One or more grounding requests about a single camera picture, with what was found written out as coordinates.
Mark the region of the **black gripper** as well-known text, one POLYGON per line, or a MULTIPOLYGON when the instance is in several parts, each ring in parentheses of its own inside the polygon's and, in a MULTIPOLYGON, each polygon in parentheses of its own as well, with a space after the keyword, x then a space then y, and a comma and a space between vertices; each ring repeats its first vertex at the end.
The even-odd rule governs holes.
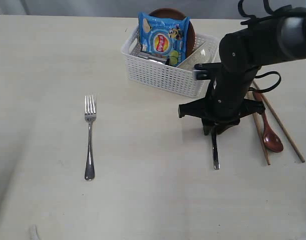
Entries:
POLYGON ((188 115, 202 119, 206 136, 211 132, 213 123, 219 135, 239 125, 240 121, 236 120, 242 117, 262 114, 265 110, 263 102, 244 98, 258 71, 259 67, 253 67, 245 72, 232 73, 221 63, 216 77, 208 84, 205 97, 179 105, 179 117, 188 115))

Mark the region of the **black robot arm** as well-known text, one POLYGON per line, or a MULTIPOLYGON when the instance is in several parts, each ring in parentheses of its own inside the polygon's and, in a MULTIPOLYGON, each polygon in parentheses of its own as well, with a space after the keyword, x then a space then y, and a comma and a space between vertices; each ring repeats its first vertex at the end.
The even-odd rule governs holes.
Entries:
POLYGON ((263 113, 264 104, 245 98, 263 66, 306 59, 306 8, 290 5, 272 10, 264 1, 266 17, 245 17, 244 29, 220 41, 220 62, 194 66, 196 80, 208 80, 204 98, 181 104, 179 117, 202 120, 205 134, 220 134, 238 125, 242 117, 263 113))

